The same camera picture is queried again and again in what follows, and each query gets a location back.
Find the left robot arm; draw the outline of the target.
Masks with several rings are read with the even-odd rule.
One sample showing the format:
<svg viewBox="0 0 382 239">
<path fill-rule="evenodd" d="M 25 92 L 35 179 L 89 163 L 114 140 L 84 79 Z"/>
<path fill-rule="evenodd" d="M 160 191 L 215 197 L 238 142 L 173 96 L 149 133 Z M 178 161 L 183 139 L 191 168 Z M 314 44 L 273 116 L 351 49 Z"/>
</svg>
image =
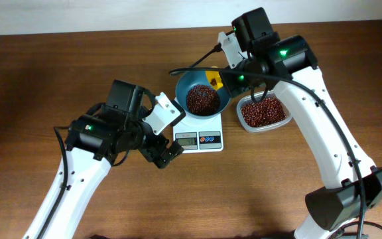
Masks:
<svg viewBox="0 0 382 239">
<path fill-rule="evenodd" d="M 99 184 L 110 169 L 137 150 L 159 169 L 184 150 L 162 131 L 175 126 L 186 113 L 164 93 L 114 80 L 105 102 L 92 106 L 65 129 L 54 132 L 62 158 L 54 181 L 25 238 L 71 238 Z"/>
</svg>

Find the clear plastic bean container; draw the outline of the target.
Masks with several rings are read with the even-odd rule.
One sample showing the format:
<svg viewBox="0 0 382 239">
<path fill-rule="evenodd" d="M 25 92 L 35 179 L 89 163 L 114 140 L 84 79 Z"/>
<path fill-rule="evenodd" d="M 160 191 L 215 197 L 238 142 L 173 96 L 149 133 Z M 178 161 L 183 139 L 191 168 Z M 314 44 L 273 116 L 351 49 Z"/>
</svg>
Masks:
<svg viewBox="0 0 382 239">
<path fill-rule="evenodd" d="M 254 102 L 251 96 L 242 98 L 237 103 L 236 111 L 240 123 L 249 133 L 276 129 L 292 119 L 290 112 L 272 91 L 262 102 Z"/>
</svg>

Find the yellow plastic measuring scoop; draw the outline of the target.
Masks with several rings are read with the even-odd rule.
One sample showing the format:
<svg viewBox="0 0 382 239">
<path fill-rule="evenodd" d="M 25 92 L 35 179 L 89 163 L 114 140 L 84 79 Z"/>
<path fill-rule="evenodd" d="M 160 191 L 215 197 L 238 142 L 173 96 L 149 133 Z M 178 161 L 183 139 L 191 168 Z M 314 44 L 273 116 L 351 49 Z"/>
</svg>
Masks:
<svg viewBox="0 0 382 239">
<path fill-rule="evenodd" d="M 222 78 L 218 71 L 206 70 L 205 73 L 210 86 L 214 90 L 218 91 L 219 89 L 223 88 Z"/>
</svg>

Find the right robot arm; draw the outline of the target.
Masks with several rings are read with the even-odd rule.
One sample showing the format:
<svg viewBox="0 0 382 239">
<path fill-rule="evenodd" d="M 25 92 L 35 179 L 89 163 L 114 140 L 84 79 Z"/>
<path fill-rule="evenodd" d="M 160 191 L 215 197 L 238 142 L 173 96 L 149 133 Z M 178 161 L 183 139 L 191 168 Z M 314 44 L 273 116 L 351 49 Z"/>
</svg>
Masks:
<svg viewBox="0 0 382 239">
<path fill-rule="evenodd" d="M 290 112 L 320 170 L 323 187 L 305 197 L 308 216 L 294 238 L 339 238 L 362 228 L 382 201 L 382 167 L 363 151 L 335 107 L 307 41 L 281 39 L 263 8 L 232 21 L 234 40 L 222 74 L 230 96 L 265 86 Z"/>
</svg>

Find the red adzuki beans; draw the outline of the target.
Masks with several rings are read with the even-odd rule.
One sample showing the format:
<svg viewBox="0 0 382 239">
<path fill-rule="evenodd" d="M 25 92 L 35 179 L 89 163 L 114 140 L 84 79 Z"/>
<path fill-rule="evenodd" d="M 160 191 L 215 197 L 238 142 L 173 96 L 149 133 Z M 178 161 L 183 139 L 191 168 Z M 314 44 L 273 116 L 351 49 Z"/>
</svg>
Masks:
<svg viewBox="0 0 382 239">
<path fill-rule="evenodd" d="M 249 127 L 263 127 L 283 121 L 286 114 L 281 102 L 267 97 L 265 89 L 261 98 L 239 108 L 245 123 Z M 220 96 L 210 86 L 196 85 L 186 95 L 186 106 L 191 114 L 210 116 L 220 108 Z"/>
</svg>

